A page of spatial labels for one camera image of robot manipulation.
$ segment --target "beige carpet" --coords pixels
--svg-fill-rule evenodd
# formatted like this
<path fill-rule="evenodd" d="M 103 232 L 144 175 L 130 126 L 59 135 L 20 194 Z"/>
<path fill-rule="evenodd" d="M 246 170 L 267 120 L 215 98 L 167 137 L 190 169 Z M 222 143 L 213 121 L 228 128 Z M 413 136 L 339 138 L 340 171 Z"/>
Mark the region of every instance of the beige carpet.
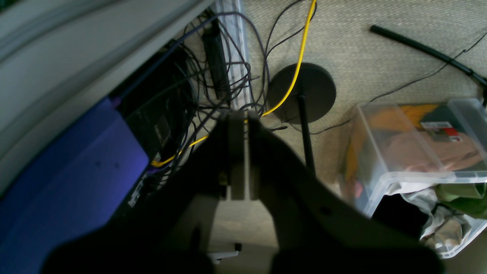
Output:
<path fill-rule="evenodd" d="M 245 0 L 245 13 L 254 22 L 265 43 L 279 12 L 292 1 Z M 288 11 L 278 23 L 271 46 L 304 25 L 311 1 Z M 451 56 L 470 47 L 487 31 L 487 2 L 452 0 L 318 0 L 304 54 L 305 62 L 323 66 L 335 80 L 337 99 L 325 117 L 310 124 L 312 132 L 340 123 L 351 116 L 359 102 L 428 75 L 442 62 L 368 31 L 378 24 L 416 39 Z M 273 51 L 271 76 L 298 59 L 301 35 Z M 254 33 L 247 28 L 253 75 L 262 71 L 262 54 Z M 459 60 L 481 75 L 487 75 L 487 40 Z M 260 82 L 254 81 L 254 90 Z M 454 97 L 477 97 L 477 86 L 465 75 L 447 67 L 440 74 L 405 88 L 382 101 L 398 103 L 440 102 Z M 267 126 L 279 125 L 272 115 L 262 119 Z M 289 128 L 276 132 L 302 158 L 301 133 Z M 312 136 L 317 176 L 334 184 L 343 160 L 350 126 Z M 212 242 L 242 242 L 276 247 L 272 219 L 260 202 L 222 202 L 216 214 Z"/>

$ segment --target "green fabric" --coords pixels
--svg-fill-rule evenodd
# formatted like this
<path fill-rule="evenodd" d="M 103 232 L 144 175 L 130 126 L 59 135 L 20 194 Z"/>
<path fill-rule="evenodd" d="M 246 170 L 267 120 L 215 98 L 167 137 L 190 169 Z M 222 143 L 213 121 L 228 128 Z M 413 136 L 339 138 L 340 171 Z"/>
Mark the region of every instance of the green fabric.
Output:
<path fill-rule="evenodd" d="M 440 184 L 435 188 L 443 204 L 477 219 L 487 219 L 486 184 Z"/>
<path fill-rule="evenodd" d="M 440 184 L 436 187 L 436 196 L 441 201 L 453 201 L 457 198 L 482 199 L 486 193 L 485 184 Z"/>

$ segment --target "label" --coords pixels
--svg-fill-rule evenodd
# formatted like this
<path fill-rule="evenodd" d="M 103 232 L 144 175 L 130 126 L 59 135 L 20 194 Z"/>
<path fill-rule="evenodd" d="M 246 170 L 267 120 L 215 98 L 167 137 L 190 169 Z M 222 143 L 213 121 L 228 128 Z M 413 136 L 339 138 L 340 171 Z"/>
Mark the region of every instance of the label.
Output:
<path fill-rule="evenodd" d="M 435 142 L 462 142 L 458 131 L 447 121 L 421 122 L 423 128 L 428 132 Z"/>

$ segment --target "clothes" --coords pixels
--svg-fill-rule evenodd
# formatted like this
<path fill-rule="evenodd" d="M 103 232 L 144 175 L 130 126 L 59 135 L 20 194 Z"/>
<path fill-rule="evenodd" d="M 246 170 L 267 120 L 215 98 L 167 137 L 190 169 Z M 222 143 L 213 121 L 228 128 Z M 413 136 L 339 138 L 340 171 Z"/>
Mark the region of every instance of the clothes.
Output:
<path fill-rule="evenodd" d="M 424 243 L 434 249 L 443 246 L 459 246 L 468 238 L 471 231 L 472 227 L 463 216 L 450 216 Z"/>
<path fill-rule="evenodd" d="M 438 104 L 404 105 L 399 107 L 403 114 L 398 114 L 396 107 L 382 107 L 377 114 L 369 117 L 368 125 L 372 130 L 410 132 L 413 128 L 404 120 L 403 115 L 405 115 L 416 129 L 422 129 L 421 120 L 438 106 Z M 345 181 L 351 184 L 354 184 L 355 175 L 358 171 L 355 155 L 362 152 L 362 147 L 367 138 L 368 132 L 365 125 L 362 122 L 356 123 L 347 150 L 344 172 Z"/>
<path fill-rule="evenodd" d="M 459 133 L 461 142 L 437 142 L 427 132 L 418 133 L 426 142 L 418 142 L 415 133 L 400 133 L 384 144 L 383 156 L 392 169 L 406 172 L 442 172 L 467 168 L 483 159 L 475 142 L 464 133 Z M 436 154 L 428 155 L 427 147 Z"/>
<path fill-rule="evenodd" d="M 428 215 L 406 202 L 401 195 L 393 195 L 382 198 L 372 220 L 419 240 Z"/>
<path fill-rule="evenodd" d="M 389 186 L 385 195 L 394 195 L 402 193 L 413 193 L 418 192 L 432 186 L 437 185 L 437 183 L 416 183 L 416 182 L 399 182 L 393 183 Z"/>
<path fill-rule="evenodd" d="M 444 206 L 437 206 L 434 189 L 428 188 L 416 193 L 402 194 L 403 199 L 427 214 L 428 220 L 422 227 L 420 240 L 427 246 L 438 249 L 442 246 L 458 246 L 468 238 L 471 226 L 462 214 Z"/>
<path fill-rule="evenodd" d="M 487 220 L 487 196 L 484 196 L 481 199 L 461 197 L 452 201 L 442 202 L 473 218 Z"/>
<path fill-rule="evenodd" d="M 407 203 L 416 206 L 422 213 L 428 216 L 428 221 L 426 221 L 422 227 L 420 239 L 434 233 L 434 231 L 443 224 L 445 214 L 451 215 L 448 210 L 444 212 L 444 210 L 446 210 L 444 207 L 438 207 L 435 214 L 432 213 L 438 202 L 434 189 L 427 188 L 414 193 L 402 194 L 401 197 Z"/>

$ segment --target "fabric in bin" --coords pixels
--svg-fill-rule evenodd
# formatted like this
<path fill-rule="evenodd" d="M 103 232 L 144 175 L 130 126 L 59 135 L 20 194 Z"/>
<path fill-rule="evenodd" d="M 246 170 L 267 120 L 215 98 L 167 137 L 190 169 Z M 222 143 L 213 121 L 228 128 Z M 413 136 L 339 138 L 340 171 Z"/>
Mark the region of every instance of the fabric in bin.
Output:
<path fill-rule="evenodd" d="M 476 144 L 465 133 L 459 133 L 461 142 L 437 142 L 428 132 L 424 131 L 419 132 L 419 135 L 426 141 L 426 144 L 448 171 L 461 170 L 483 160 Z M 409 132 L 391 137 L 384 144 L 383 151 L 384 159 L 388 165 L 404 167 L 406 172 L 443 171 L 438 169 L 436 163 L 425 157 L 424 147 Z"/>
<path fill-rule="evenodd" d="M 415 193 L 402 194 L 402 197 L 429 216 L 420 237 L 420 241 L 425 245 L 433 249 L 442 246 L 458 246 L 470 235 L 472 227 L 465 215 L 438 205 L 434 189 L 428 188 Z"/>
<path fill-rule="evenodd" d="M 474 140 L 472 140 L 465 132 L 461 123 L 457 120 L 455 115 L 446 105 L 438 104 L 426 104 L 426 105 L 409 105 L 400 106 L 400 110 L 410 120 L 411 124 L 419 132 L 420 136 L 426 141 L 427 145 L 437 154 L 446 170 L 458 171 L 458 170 L 471 170 L 482 171 L 487 170 L 487 166 L 483 161 L 484 152 L 481 146 L 477 146 Z M 453 128 L 458 132 L 461 138 L 461 142 L 439 142 L 435 132 L 431 134 L 423 128 L 422 122 L 449 122 Z M 425 161 L 424 152 L 422 148 L 418 147 L 418 144 L 411 138 L 415 138 L 412 134 L 414 130 L 401 120 L 401 117 L 397 115 L 396 107 L 385 107 L 380 112 L 376 113 L 373 117 L 369 117 L 368 126 L 374 134 L 380 132 L 380 136 L 389 136 L 389 141 L 386 144 L 378 144 L 379 149 L 385 155 L 386 161 L 389 156 L 391 160 L 387 161 L 388 165 L 393 163 L 400 167 L 406 167 L 405 171 L 412 172 L 435 172 L 439 171 L 436 164 L 428 163 Z M 368 199 L 367 191 L 368 182 L 371 180 L 371 173 L 373 171 L 359 171 L 357 157 L 370 157 L 375 155 L 370 153 L 373 150 L 372 144 L 367 142 L 369 136 L 364 128 L 363 124 L 355 126 L 353 131 L 353 145 L 350 143 L 347 150 L 347 156 L 345 165 L 342 169 L 345 177 L 345 196 L 348 199 L 355 198 L 355 202 L 365 201 Z M 404 155 L 402 159 L 397 161 L 397 155 Z M 392 185 L 389 189 L 389 195 L 396 193 L 410 193 L 426 191 L 433 193 L 436 197 L 435 189 L 430 188 L 434 183 L 430 184 L 408 184 L 407 182 L 397 183 Z M 459 195 L 459 189 L 449 189 L 451 192 L 449 195 Z M 425 207 L 424 213 L 429 215 L 428 222 L 423 227 L 422 241 L 432 248 L 438 248 L 440 246 L 452 246 L 460 245 L 465 238 L 468 237 L 471 226 L 468 224 L 462 213 L 455 211 L 455 208 L 459 208 L 458 204 L 469 206 L 469 203 L 463 203 L 465 200 L 456 198 L 447 207 L 438 207 L 438 209 L 432 211 L 432 208 Z M 484 203 L 480 203 L 477 199 L 475 208 L 487 208 L 487 199 Z M 433 206 L 438 201 L 430 201 L 430 206 Z M 465 208 L 460 210 L 463 213 L 472 213 Z"/>
<path fill-rule="evenodd" d="M 423 105 L 405 105 L 400 106 L 400 110 L 406 115 L 406 117 L 411 121 L 413 126 L 420 130 L 421 120 L 428 113 L 434 111 L 439 105 L 438 104 L 423 104 Z M 405 126 L 403 121 L 397 115 L 397 108 L 395 107 L 385 107 L 379 113 L 371 117 L 368 121 L 369 127 L 372 130 L 381 130 L 383 132 L 388 132 L 391 136 L 401 133 L 411 131 L 411 128 Z M 347 154 L 345 158 L 345 165 L 343 167 L 343 174 L 345 180 L 345 187 L 342 191 L 342 195 L 347 200 L 363 198 L 364 186 L 363 182 L 368 181 L 368 175 L 361 175 L 360 180 L 357 179 L 358 172 L 358 161 L 357 155 L 366 155 L 370 157 L 374 155 L 373 153 L 367 153 L 374 148 L 369 147 L 366 144 L 368 139 L 367 130 L 364 128 L 363 124 L 357 124 L 353 131 L 352 137 L 355 140 L 354 144 L 349 144 L 347 149 Z"/>
<path fill-rule="evenodd" d="M 421 137 L 439 156 L 440 161 L 449 171 L 469 170 L 468 167 L 475 167 L 475 170 L 487 170 L 487 165 L 483 161 L 483 154 L 481 146 L 476 143 L 465 133 L 461 123 L 451 112 L 448 106 L 443 104 L 422 104 L 422 105 L 403 105 L 399 109 L 408 118 L 414 128 L 419 131 Z M 438 122 L 448 121 L 459 132 L 462 142 L 437 142 L 422 126 L 422 122 Z M 423 171 L 435 172 L 439 171 L 434 163 L 425 161 L 424 152 L 422 148 L 414 141 L 415 138 L 411 133 L 411 128 L 403 122 L 400 116 L 397 115 L 397 107 L 384 107 L 374 116 L 368 118 L 368 125 L 374 132 L 381 132 L 382 136 L 389 136 L 389 142 L 380 145 L 380 149 L 386 156 L 386 161 L 389 168 L 392 165 L 406 167 L 405 171 Z M 345 188 L 344 196 L 348 200 L 359 198 L 362 196 L 364 190 L 363 183 L 368 182 L 367 175 L 362 175 L 362 180 L 357 180 L 358 161 L 356 155 L 365 155 L 370 157 L 373 153 L 366 153 L 365 151 L 372 150 L 367 148 L 366 140 L 368 133 L 363 124 L 355 126 L 352 137 L 354 143 L 350 143 L 345 165 L 343 168 Z M 429 184 L 408 184 L 407 182 L 400 182 L 390 186 L 387 195 L 409 193 L 419 191 L 434 185 Z"/>

